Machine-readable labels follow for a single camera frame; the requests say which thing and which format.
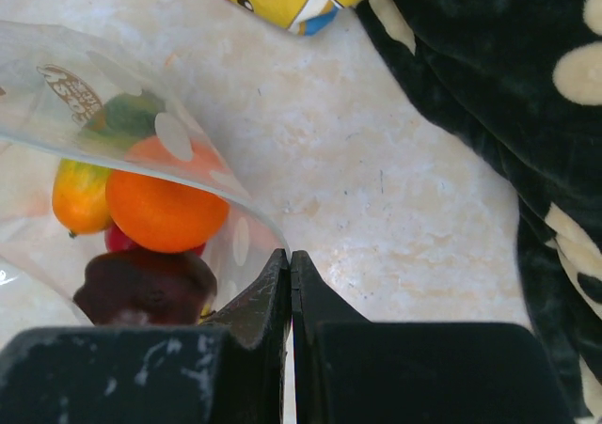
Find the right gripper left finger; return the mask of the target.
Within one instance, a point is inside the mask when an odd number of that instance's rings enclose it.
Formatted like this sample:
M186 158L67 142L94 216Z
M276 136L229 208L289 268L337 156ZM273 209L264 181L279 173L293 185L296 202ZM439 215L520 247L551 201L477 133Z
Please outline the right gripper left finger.
M206 421L280 423L290 332L290 272L283 249L213 315L206 330L218 337L204 400Z

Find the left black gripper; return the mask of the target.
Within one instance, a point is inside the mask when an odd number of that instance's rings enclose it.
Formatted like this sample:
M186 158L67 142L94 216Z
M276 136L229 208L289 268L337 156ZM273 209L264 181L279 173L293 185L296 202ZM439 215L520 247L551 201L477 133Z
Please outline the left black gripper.
M216 328L35 328L1 353L4 423L247 423Z

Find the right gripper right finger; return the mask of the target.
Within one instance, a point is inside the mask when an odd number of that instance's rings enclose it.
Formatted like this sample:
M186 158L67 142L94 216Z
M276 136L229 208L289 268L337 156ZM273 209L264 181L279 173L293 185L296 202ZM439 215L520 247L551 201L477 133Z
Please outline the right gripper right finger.
M371 322L291 259L301 423L569 423L541 345L506 322Z

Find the dark maroon toy plum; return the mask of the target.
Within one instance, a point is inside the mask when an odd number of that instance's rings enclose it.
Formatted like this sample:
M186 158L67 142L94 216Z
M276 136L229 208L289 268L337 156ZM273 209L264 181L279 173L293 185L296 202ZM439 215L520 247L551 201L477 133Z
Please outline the dark maroon toy plum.
M73 301L96 325L195 325L216 295L198 255L135 248L92 259Z

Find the red toy apple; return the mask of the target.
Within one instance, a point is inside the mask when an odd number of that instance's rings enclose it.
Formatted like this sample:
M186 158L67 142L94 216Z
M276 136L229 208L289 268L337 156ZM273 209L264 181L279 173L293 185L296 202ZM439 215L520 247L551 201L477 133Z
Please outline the red toy apple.
M206 243L202 243L201 245L193 247L192 249L173 253L150 250L133 241L114 224L104 231L103 237L105 247L109 253L113 254L124 252L130 258L140 259L173 258L185 254L200 258L205 252L207 246Z

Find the orange toy fruit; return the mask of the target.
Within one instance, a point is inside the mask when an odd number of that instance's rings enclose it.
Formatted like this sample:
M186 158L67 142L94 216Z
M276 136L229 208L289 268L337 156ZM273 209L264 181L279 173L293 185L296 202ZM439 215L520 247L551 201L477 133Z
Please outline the orange toy fruit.
M138 245L181 253L208 242L224 226L224 198L177 182L113 170L105 186L108 210L121 231Z

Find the clear dotted zip top bag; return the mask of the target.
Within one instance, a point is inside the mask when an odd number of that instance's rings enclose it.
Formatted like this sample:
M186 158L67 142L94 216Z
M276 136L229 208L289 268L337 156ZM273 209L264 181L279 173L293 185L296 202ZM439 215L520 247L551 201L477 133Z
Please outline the clear dotted zip top bag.
M82 142L92 115L120 93L165 101L156 134L128 149ZM51 209L61 159L131 171L213 193L230 204L204 260L217 280L213 315L286 242L252 203L199 124L154 71L117 44L58 25L1 24L1 338L35 326L85 325L72 300L101 235L74 238Z

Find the green orange toy mango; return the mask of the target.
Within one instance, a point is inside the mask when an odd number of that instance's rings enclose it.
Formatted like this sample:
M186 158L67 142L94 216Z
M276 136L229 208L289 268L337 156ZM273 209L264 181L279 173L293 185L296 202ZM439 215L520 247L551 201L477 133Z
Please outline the green orange toy mango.
M120 93L96 111L77 136L128 149L156 134L155 118L166 110L165 101L148 90L138 96ZM105 199L111 169L67 158L60 160L52 192L52 209L69 236L104 231L112 223Z

